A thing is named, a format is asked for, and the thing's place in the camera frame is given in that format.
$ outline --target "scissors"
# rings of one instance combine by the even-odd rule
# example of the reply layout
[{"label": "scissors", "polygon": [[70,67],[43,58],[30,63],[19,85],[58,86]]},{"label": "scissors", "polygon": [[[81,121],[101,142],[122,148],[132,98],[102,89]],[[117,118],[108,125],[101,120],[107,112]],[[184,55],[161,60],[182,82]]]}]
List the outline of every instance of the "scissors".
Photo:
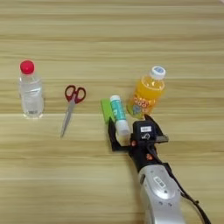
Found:
[{"label": "scissors", "polygon": [[69,121],[71,119],[72,113],[74,111],[74,106],[77,103],[82,102],[86,98],[86,89],[84,87],[78,87],[76,89],[76,86],[70,85],[65,90],[65,97],[69,101],[66,116],[64,119],[64,122],[62,124],[62,129],[60,132],[60,137],[63,137],[65,135],[67,125],[69,124]]}]

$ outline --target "black cable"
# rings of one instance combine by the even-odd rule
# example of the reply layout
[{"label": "black cable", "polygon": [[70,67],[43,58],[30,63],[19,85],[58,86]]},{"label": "black cable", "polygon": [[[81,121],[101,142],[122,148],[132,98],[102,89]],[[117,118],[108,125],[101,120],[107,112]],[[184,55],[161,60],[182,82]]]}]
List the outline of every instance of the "black cable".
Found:
[{"label": "black cable", "polygon": [[176,179],[176,177],[174,176],[174,174],[172,173],[172,170],[170,169],[170,167],[168,167],[165,163],[162,162],[162,160],[160,160],[158,158],[158,155],[155,151],[155,147],[154,144],[148,144],[147,145],[147,150],[148,152],[153,156],[153,158],[161,165],[163,165],[165,167],[165,169],[168,171],[170,177],[172,179],[174,179],[174,181],[177,183],[180,191],[181,191],[181,196],[185,199],[190,200],[198,209],[203,221],[205,224],[211,224],[211,221],[208,219],[206,213],[204,212],[204,210],[200,207],[199,202],[197,200],[194,200],[186,191],[185,189],[182,187],[182,185],[178,182],[178,180]]}]

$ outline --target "wood grain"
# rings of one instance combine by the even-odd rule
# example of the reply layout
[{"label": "wood grain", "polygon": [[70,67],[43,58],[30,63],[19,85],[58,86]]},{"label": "wood grain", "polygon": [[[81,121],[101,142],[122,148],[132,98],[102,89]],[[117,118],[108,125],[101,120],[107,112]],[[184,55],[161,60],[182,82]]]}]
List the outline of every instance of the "wood grain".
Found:
[{"label": "wood grain", "polygon": [[[1,0],[0,223],[144,223],[137,172],[111,151],[100,99],[126,102],[154,65],[167,78],[152,114],[171,139],[159,155],[212,223],[223,223],[223,37],[218,0]],[[25,59],[44,83],[40,120],[21,112]],[[60,139],[68,84],[85,87],[87,99]],[[181,206],[186,223],[201,223]]]}]

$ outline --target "red bottle cap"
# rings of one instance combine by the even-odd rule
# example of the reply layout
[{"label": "red bottle cap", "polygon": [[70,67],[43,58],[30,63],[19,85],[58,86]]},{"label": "red bottle cap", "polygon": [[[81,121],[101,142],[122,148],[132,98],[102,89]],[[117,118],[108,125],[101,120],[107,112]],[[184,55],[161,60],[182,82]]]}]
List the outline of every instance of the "red bottle cap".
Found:
[{"label": "red bottle cap", "polygon": [[23,74],[30,75],[34,72],[34,64],[30,60],[25,60],[20,64],[20,69]]}]

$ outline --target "small white bottle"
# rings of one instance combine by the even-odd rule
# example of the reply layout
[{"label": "small white bottle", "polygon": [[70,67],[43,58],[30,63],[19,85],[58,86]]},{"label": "small white bottle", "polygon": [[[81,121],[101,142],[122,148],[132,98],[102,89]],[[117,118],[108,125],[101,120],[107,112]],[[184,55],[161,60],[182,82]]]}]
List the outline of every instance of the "small white bottle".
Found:
[{"label": "small white bottle", "polygon": [[44,110],[42,83],[35,74],[34,64],[25,60],[20,64],[19,93],[22,100],[24,115],[31,118],[41,117]]},{"label": "small white bottle", "polygon": [[122,100],[119,95],[110,97],[110,105],[115,115],[115,128],[119,136],[125,137],[130,134],[130,127],[123,111]]}]

